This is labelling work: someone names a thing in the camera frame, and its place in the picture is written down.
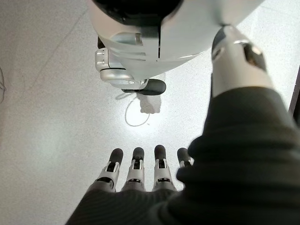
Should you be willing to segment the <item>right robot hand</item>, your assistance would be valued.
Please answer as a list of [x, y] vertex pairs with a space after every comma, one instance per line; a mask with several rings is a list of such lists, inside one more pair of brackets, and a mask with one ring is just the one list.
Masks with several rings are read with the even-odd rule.
[[297, 225], [300, 130], [268, 75], [263, 53], [223, 26], [212, 49], [211, 96], [203, 133], [178, 149], [172, 181], [164, 146], [154, 149], [154, 186], [144, 187], [144, 150], [133, 151], [126, 182], [114, 149], [69, 225]]

